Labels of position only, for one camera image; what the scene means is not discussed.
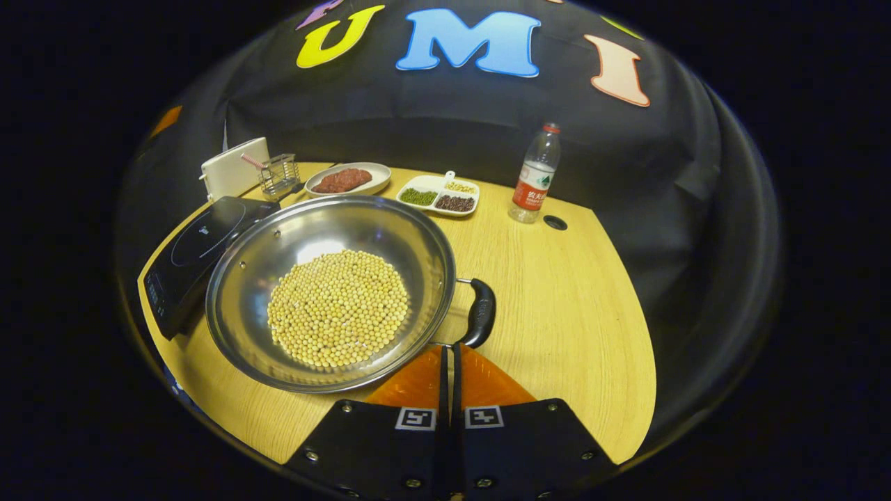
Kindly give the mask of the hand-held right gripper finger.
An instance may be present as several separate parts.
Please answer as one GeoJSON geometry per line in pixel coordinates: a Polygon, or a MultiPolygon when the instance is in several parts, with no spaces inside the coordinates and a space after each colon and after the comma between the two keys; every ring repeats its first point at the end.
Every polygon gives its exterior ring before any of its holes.
{"type": "Polygon", "coordinates": [[[573,500],[618,474],[559,397],[535,399],[458,344],[452,389],[452,485],[466,500],[573,500]]]}
{"type": "Polygon", "coordinates": [[[365,401],[340,399],[285,464],[341,497],[433,500],[448,430],[448,352],[436,347],[365,401]]]}

